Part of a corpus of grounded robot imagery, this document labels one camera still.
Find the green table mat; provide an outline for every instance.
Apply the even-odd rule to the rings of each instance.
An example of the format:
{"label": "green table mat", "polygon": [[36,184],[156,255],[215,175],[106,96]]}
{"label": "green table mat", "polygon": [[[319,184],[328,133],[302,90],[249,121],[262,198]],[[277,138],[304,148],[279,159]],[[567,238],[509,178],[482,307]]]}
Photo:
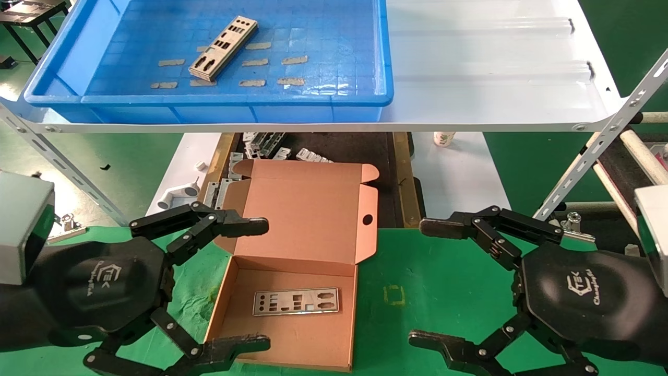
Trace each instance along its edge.
{"label": "green table mat", "polygon": [[[162,238],[166,245],[174,237]],[[123,242],[128,229],[92,227],[71,242]],[[520,244],[524,250],[531,245]],[[581,243],[564,247],[587,250]],[[209,245],[176,268],[174,301],[169,312],[201,341],[229,256]],[[353,372],[358,375],[462,375],[446,369],[441,356],[408,345],[411,329],[446,333],[480,342],[508,320],[512,273],[503,270],[471,241],[422,236],[415,229],[378,231],[376,255],[361,263],[357,292],[357,322]],[[93,346],[42,347],[0,354],[0,375],[92,376],[82,360]],[[157,367],[180,357],[179,350],[157,329],[119,356]],[[614,362],[589,355],[603,376],[665,375],[662,368],[633,362]],[[510,371],[563,363],[530,335],[521,336],[499,360]],[[236,363],[228,376],[314,376],[334,373]]]}

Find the black table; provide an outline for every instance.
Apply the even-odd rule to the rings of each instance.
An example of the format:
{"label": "black table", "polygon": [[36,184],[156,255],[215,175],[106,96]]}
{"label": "black table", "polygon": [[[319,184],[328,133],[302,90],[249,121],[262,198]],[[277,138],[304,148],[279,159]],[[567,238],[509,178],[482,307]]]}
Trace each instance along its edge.
{"label": "black table", "polygon": [[25,0],[13,7],[0,13],[0,23],[5,26],[5,29],[14,38],[16,43],[21,46],[21,49],[28,55],[28,58],[37,65],[38,59],[30,51],[28,46],[21,40],[21,37],[16,33],[12,26],[32,27],[39,40],[49,47],[49,40],[39,29],[41,23],[46,23],[51,32],[55,35],[57,30],[49,20],[51,16],[56,13],[63,12],[67,15],[67,5],[63,0]]}

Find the black work surface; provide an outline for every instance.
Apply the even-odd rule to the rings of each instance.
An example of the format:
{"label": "black work surface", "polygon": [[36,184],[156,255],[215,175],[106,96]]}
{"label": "black work surface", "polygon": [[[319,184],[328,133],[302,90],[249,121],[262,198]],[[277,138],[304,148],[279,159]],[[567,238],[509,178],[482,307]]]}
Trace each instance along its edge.
{"label": "black work surface", "polygon": [[[374,165],[380,177],[367,185],[378,189],[378,227],[403,227],[391,133],[287,133],[281,147],[292,150],[290,160],[296,160],[297,153],[306,148],[334,162]],[[236,152],[244,152],[241,140]]]}

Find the robotic hand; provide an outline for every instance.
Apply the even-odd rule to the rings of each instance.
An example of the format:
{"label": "robotic hand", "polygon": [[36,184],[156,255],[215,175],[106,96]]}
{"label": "robotic hand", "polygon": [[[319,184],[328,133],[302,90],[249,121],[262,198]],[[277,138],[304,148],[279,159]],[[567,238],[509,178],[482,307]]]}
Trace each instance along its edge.
{"label": "robotic hand", "polygon": [[[11,236],[0,243],[0,269],[10,274],[9,263],[2,261],[18,253],[26,270],[22,283],[0,284],[0,351],[101,341],[83,360],[99,374],[194,376],[226,371],[238,354],[269,349],[269,338],[263,335],[198,344],[166,310],[172,299],[174,265],[187,262],[218,236],[266,233],[266,219],[243,219],[234,210],[213,210],[194,202],[133,221],[132,239],[123,243],[85,242],[42,249],[48,235],[43,227],[50,228],[43,219],[53,223],[53,184],[18,176],[0,172],[0,197],[11,197],[3,193],[12,189],[16,195],[40,185],[45,189],[38,189],[39,197],[32,191],[33,200],[23,201],[36,204],[28,207],[34,210],[27,210],[33,219],[26,223],[32,226],[18,231],[25,239],[20,242],[22,252],[11,253],[17,249],[7,245]],[[166,252],[151,242],[189,227]],[[163,371],[116,356],[121,346],[134,343],[155,326],[184,354],[173,366]]]}
{"label": "robotic hand", "polygon": [[[538,247],[522,256],[497,230]],[[510,289],[517,314],[480,344],[438,333],[409,334],[411,345],[440,352],[448,368],[477,376],[598,374],[581,351],[668,366],[668,298],[657,283],[660,273],[653,273],[659,263],[651,267],[646,258],[566,250],[559,246],[559,227],[496,206],[478,213],[455,212],[446,220],[423,219],[420,231],[473,239],[514,272]],[[496,356],[524,332],[561,354],[566,364],[518,373],[503,368]]]}

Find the white metal shelf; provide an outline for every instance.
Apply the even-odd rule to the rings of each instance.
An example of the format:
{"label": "white metal shelf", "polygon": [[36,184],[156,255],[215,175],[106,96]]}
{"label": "white metal shelf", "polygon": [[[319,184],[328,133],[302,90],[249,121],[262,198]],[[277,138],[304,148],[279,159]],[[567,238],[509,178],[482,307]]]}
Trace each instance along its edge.
{"label": "white metal shelf", "polygon": [[380,122],[70,124],[44,109],[23,117],[35,132],[596,131],[623,103],[577,0],[387,0],[387,12],[395,97]]}

